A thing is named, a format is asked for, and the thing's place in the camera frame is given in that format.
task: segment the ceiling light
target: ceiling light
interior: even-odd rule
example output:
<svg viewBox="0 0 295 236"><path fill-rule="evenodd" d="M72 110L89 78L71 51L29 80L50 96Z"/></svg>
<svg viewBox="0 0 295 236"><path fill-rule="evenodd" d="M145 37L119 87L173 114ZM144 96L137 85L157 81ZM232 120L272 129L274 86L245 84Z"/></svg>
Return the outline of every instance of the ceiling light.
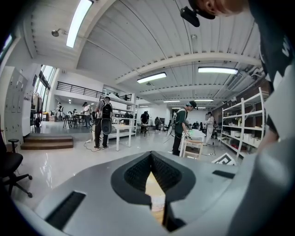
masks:
<svg viewBox="0 0 295 236"><path fill-rule="evenodd" d="M162 73L159 73L159 74L155 74L155 75L152 75L152 76L148 76L148 77L138 79L137 82L145 83L147 81L151 81L151 80L155 80L155 79L161 79L161 78L165 78L165 77L167 77L166 73L162 72Z"/></svg>
<svg viewBox="0 0 295 236"><path fill-rule="evenodd" d="M72 23L70 26L68 39L66 41L66 45L68 47L74 47L78 31L80 29L80 26L86 16L86 13L88 12L89 8L93 4L93 1L90 0L81 0L75 14L72 19Z"/></svg>
<svg viewBox="0 0 295 236"><path fill-rule="evenodd" d="M195 99L195 101L214 101L213 99Z"/></svg>
<svg viewBox="0 0 295 236"><path fill-rule="evenodd" d="M171 101L163 101L163 102L179 102L180 100L171 100Z"/></svg>
<svg viewBox="0 0 295 236"><path fill-rule="evenodd" d="M225 67L199 67L199 73L224 73L224 74L233 74L236 75L238 70Z"/></svg>

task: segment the wooden step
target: wooden step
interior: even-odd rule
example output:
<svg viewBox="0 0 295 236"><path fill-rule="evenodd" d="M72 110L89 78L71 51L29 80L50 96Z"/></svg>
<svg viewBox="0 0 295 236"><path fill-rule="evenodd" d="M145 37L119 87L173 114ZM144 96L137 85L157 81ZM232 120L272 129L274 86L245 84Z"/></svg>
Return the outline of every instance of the wooden step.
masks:
<svg viewBox="0 0 295 236"><path fill-rule="evenodd" d="M51 149L64 149L74 147L73 141L71 142L25 142L20 148L22 150L51 150Z"/></svg>
<svg viewBox="0 0 295 236"><path fill-rule="evenodd" d="M24 142L72 142L73 137L37 137L29 136L24 139Z"/></svg>

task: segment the glossy gray floor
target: glossy gray floor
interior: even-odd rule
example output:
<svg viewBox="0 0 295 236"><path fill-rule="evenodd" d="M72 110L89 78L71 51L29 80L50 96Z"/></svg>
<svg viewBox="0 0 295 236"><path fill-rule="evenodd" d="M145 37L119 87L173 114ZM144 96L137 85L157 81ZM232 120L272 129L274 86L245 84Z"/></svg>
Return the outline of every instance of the glossy gray floor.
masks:
<svg viewBox="0 0 295 236"><path fill-rule="evenodd" d="M69 125L65 125L64 127L64 121L43 121L41 123L40 128L34 128L34 126L31 126L31 133L32 134L76 134L76 133L88 133L89 127L83 127L82 123L78 123L78 127L71 127L69 128Z"/></svg>
<svg viewBox="0 0 295 236"><path fill-rule="evenodd" d="M13 188L12 197L34 209L42 198L70 177L93 165L112 161L127 155L145 151L171 152L174 138L167 137L167 132L151 131L150 136L133 136L131 147L128 138L120 139L120 151L116 151L116 140L110 140L108 148L95 151L94 143L74 142L74 148L60 150L20 150L23 155L23 165L18 169L19 174L29 173L33 180L24 179L19 183L33 194L29 198L17 188ZM215 156L202 155L200 160L211 162L218 156L228 153L233 158L236 154L222 143L215 142ZM213 153L212 145L204 146L203 154Z"/></svg>

